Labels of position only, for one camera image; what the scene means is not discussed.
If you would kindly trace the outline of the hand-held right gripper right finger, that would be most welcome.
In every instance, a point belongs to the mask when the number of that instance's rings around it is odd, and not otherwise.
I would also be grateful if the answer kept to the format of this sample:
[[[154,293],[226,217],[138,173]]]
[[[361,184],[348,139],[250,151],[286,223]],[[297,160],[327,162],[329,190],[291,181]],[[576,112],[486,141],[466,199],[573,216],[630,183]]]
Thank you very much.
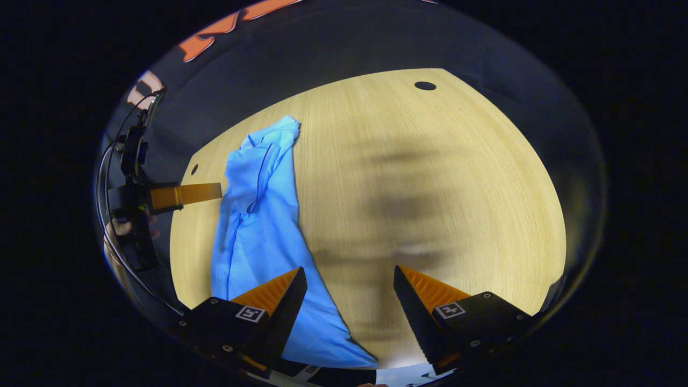
[[[393,288],[423,355],[437,374],[484,367],[535,326],[494,292],[474,296],[398,265]]]

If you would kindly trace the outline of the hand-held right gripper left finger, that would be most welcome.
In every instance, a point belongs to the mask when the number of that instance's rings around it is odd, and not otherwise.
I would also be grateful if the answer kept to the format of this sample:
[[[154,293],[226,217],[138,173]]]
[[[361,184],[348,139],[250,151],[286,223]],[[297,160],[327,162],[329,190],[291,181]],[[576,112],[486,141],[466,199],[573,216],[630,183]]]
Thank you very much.
[[[238,375],[270,375],[307,292],[298,267],[231,300],[209,297],[179,320],[179,340]]]

